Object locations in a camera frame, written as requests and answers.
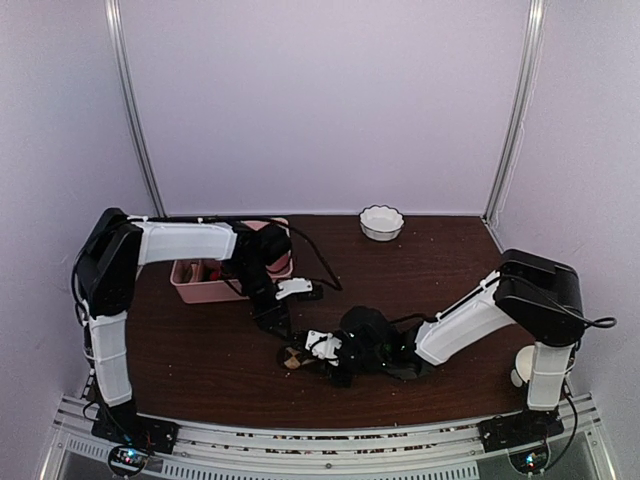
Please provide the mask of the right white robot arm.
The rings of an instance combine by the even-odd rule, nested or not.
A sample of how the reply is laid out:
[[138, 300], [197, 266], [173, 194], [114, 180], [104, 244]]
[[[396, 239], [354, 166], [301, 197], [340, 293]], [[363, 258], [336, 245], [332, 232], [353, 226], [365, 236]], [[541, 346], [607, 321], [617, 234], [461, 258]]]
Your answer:
[[509, 249], [498, 269], [461, 300], [422, 316], [405, 331], [373, 308], [356, 306], [339, 328], [307, 349], [326, 361], [343, 383], [350, 376], [385, 373], [401, 380], [421, 378], [489, 335], [517, 326], [533, 339], [523, 411], [507, 420], [519, 440], [530, 442], [558, 424], [558, 407], [569, 363], [589, 329], [611, 329], [614, 317], [589, 319], [582, 308], [574, 268]]

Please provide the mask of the brown argyle patterned sock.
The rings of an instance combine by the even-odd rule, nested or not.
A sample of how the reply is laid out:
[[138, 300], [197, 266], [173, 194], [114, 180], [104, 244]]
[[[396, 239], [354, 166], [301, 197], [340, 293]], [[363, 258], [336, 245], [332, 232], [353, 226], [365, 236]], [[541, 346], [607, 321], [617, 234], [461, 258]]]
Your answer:
[[317, 357], [295, 345], [282, 346], [276, 354], [276, 362], [281, 368], [289, 371], [321, 372], [323, 370], [323, 363]]

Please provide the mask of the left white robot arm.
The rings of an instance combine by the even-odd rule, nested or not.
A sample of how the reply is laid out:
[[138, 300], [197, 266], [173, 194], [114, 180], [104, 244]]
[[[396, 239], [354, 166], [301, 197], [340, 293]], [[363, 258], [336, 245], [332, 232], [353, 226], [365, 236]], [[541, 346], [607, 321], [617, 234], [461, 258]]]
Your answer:
[[154, 435], [138, 414], [128, 372], [126, 322], [143, 270], [160, 264], [170, 275], [219, 267], [238, 297], [249, 300], [258, 327], [277, 337], [292, 335], [287, 299], [319, 297], [323, 287], [342, 288], [322, 254], [325, 279], [285, 276], [291, 267], [293, 235], [314, 252], [315, 242], [289, 221], [270, 216], [148, 217], [108, 208], [99, 217], [74, 261], [70, 283], [76, 319], [84, 335], [84, 355], [97, 388], [98, 427], [123, 444]]

